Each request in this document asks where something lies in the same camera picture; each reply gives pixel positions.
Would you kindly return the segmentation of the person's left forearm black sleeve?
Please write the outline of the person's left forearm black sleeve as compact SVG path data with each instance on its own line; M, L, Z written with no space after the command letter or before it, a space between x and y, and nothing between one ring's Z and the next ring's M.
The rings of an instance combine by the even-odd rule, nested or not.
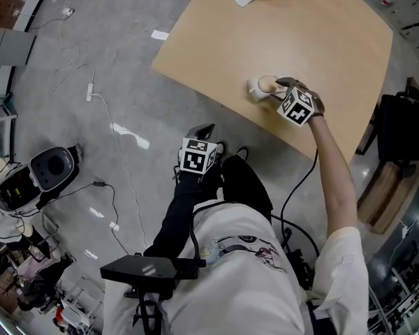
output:
M178 258L189 238L189 225L193 220L194 207L216 199L217 190L221 185L219 165L212 166L204 175L181 172L161 229L143 255Z

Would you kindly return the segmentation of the black chest-mounted device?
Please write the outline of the black chest-mounted device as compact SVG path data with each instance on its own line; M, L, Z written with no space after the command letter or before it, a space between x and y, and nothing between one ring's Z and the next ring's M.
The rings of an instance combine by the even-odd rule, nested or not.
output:
M130 285L140 294L154 293L169 299L180 281L196 280L204 267L203 259L125 255L101 267L100 272L103 279Z

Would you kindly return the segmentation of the black office chair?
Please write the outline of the black office chair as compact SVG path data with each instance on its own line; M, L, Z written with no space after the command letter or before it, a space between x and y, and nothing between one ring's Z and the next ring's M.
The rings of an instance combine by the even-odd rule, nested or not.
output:
M408 165L419 161L419 89L407 86L395 95L384 94L369 121L371 133L357 155L366 154L374 140L382 162Z

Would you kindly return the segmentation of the person's white shirt torso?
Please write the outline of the person's white shirt torso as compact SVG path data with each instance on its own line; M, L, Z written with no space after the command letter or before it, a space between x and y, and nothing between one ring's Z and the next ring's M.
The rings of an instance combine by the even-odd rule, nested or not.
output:
M338 335L367 335L368 273L357 228L328 237L312 289L304 290L262 214L218 200L195 211L194 232L207 265L160 302L161 335L306 335L308 301Z

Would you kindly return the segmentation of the white and grey headset device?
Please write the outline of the white and grey headset device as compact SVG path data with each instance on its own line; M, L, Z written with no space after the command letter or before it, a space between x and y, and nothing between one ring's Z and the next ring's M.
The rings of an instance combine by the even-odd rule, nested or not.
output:
M6 216L31 217L60 193L79 174L84 158L82 145L51 147L28 163L0 166L0 212Z

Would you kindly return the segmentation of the person's right forearm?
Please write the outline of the person's right forearm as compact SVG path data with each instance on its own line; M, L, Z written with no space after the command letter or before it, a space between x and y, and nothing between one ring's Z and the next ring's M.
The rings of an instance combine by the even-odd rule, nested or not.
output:
M309 120L319 158L321 183L328 218L328 235L358 222L357 198L348 164L322 116Z

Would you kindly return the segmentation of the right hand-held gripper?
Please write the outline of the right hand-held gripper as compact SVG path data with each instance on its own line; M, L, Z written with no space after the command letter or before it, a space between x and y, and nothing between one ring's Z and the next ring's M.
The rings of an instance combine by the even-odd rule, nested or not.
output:
M278 85L287 88L285 98L279 94L270 96L282 101L277 113L287 121L302 127L312 117L324 116L324 104L319 95L308 89L301 81L292 77L281 77L275 81Z

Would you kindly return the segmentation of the grey panel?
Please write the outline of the grey panel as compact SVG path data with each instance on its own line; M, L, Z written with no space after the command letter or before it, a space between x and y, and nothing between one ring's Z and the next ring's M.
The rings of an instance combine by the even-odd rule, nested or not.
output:
M0 66L25 66L36 35L0 28Z

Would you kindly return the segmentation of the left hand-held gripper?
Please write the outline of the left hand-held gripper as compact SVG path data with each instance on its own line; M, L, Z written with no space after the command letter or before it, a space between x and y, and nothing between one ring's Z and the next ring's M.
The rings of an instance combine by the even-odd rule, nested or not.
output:
M214 164L217 152L216 125L191 128L182 140L179 168L184 172L205 174Z

